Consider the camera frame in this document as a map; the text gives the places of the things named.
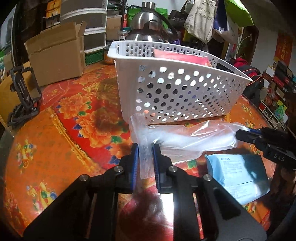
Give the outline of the white blue hanging bag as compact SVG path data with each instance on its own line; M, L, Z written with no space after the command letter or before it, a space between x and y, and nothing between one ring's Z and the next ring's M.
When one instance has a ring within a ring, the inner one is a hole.
M213 30L225 41L238 43L238 26L227 15L224 0L218 1Z

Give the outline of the brown cardboard box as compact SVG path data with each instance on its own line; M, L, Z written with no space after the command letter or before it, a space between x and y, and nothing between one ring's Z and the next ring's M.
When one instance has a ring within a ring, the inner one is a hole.
M69 22L46 29L25 42L39 86L80 77L85 69L87 23Z

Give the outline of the bright green hanging bag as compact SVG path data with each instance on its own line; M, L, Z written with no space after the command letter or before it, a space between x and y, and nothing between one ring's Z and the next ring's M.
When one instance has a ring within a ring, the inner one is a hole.
M237 24L238 27L253 26L253 19L240 0L225 0L227 15Z

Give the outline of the white perforated plastic basket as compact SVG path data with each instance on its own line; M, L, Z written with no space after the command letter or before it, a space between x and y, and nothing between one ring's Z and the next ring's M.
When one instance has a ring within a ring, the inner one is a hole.
M153 56L154 49L208 57L212 67ZM143 113L147 123L215 118L231 111L251 82L233 65L209 53L180 45L114 41L122 117Z

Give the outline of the red floral tablecloth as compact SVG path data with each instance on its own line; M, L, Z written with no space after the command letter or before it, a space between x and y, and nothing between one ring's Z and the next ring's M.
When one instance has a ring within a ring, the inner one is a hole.
M115 72L114 65L96 63L80 78L47 86L41 112L15 137L3 133L1 219L14 235L22 236L80 174L101 174L130 153ZM221 119L249 128L269 126L244 97ZM117 240L173 240L172 195L160 196L154 178L140 181L135 198L119 196Z

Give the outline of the green shopping bag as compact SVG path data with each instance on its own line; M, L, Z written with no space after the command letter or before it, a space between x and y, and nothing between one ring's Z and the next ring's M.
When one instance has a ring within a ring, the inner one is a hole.
M147 8L142 8L140 6L136 5L130 5L127 8L127 26L131 26L131 21L134 18L134 16L141 12L141 11L147 11L148 13L158 13L159 15L162 15L164 18L168 18L168 10L163 8L156 8L155 10L148 10Z

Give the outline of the stainless steel kettle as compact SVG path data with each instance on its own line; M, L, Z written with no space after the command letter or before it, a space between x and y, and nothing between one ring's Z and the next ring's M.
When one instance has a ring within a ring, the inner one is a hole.
M156 9L156 4L143 1L141 7L150 11ZM178 32L169 20L158 13L147 11L141 11L134 16L125 40L180 44Z

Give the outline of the red black striped jacket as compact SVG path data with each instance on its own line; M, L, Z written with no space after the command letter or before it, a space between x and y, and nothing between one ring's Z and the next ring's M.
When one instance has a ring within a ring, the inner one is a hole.
M233 62L233 66L252 79L252 82L250 82L243 91L243 95L254 106L259 108L260 92L264 85L264 80L261 76L261 72L257 68L248 65L248 62L243 58L236 58Z

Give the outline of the black phone stand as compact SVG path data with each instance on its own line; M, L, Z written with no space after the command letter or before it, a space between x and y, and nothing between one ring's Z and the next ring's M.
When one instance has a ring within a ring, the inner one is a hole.
M30 95L23 77L23 73L26 72L31 73L31 80L38 92L37 97L32 97ZM12 78L10 90L11 92L16 92L20 100L20 104L17 104L8 115L8 127L15 130L40 113L40 100L43 96L32 67L24 67L21 65L13 68L10 74Z

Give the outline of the clear plastic zip bag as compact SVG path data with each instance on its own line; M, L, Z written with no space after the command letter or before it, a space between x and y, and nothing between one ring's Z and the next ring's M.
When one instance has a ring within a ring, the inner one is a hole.
M161 153L178 164L197 159L204 152L229 150L238 146L238 130L250 131L240 123L207 120L195 126L147 125L143 113L130 117L132 141L139 147L139 174L141 179L154 176L152 145L158 144Z

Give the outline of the white cubby shelf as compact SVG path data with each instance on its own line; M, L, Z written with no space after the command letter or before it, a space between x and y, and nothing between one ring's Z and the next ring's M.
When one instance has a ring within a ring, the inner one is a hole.
M284 61L268 66L259 107L270 125L295 132L295 75Z

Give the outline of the light blue mask packet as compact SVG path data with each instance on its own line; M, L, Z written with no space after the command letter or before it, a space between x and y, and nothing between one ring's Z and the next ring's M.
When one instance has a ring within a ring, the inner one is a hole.
M205 155L208 174L241 205L253 202L270 191L270 183L260 155Z

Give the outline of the pink white packet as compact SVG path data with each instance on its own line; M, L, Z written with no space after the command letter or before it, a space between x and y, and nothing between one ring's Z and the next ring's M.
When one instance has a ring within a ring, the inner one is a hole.
M181 54L181 53L172 52L172 51L161 51L158 49L154 49L153 56L156 58L183 61L183 62L189 62L189 63L212 67L208 57L200 57L200 56L191 55L191 54Z

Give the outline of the red wall banner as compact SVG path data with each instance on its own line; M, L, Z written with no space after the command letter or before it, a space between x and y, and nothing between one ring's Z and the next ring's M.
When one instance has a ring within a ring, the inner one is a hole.
M284 32L278 32L273 60L276 62L283 61L287 66L289 66L292 55L292 47L293 38Z

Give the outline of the yellow wooden chair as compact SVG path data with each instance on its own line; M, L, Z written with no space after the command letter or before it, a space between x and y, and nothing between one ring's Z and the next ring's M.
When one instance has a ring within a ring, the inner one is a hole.
M30 62L26 62L23 64L24 67L30 67ZM25 72L23 73L24 81L29 91L35 88L35 85L32 81L32 73ZM13 111L14 107L20 104L19 97L16 92L12 92L10 86L12 84L11 76L9 75L2 83L1 83L1 124L6 128L8 123L8 116Z

